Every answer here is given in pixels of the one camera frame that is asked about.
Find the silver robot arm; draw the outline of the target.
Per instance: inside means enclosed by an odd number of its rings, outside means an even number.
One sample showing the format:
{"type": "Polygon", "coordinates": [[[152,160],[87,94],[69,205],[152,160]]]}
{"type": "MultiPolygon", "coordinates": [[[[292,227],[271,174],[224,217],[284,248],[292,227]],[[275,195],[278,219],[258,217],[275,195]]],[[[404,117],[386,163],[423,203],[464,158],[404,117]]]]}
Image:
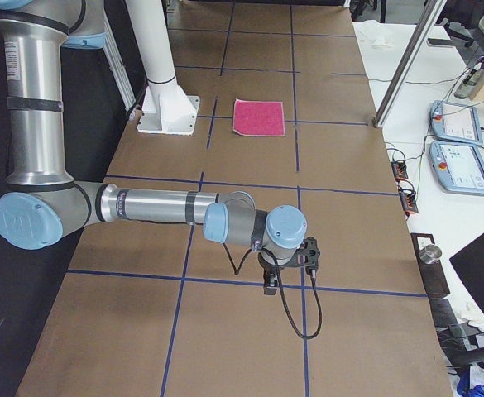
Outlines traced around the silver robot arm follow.
{"type": "Polygon", "coordinates": [[[121,189],[77,181],[65,168],[60,50],[104,46],[101,1],[0,1],[7,70],[13,169],[0,198],[0,235],[38,250],[91,224],[135,222],[200,225],[204,237],[258,255],[266,294],[283,290],[281,271],[316,273],[319,252],[302,212],[266,212],[242,191],[121,189]]]}

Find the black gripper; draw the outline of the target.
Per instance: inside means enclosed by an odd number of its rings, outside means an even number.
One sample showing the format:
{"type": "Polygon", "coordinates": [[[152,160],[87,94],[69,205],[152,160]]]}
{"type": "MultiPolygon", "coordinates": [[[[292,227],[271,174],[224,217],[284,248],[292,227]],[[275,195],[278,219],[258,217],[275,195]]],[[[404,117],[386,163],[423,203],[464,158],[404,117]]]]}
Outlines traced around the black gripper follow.
{"type": "Polygon", "coordinates": [[[258,254],[259,263],[263,269],[264,294],[275,295],[277,285],[281,285],[281,271],[291,261],[291,256],[280,257],[271,251],[258,254]]]}

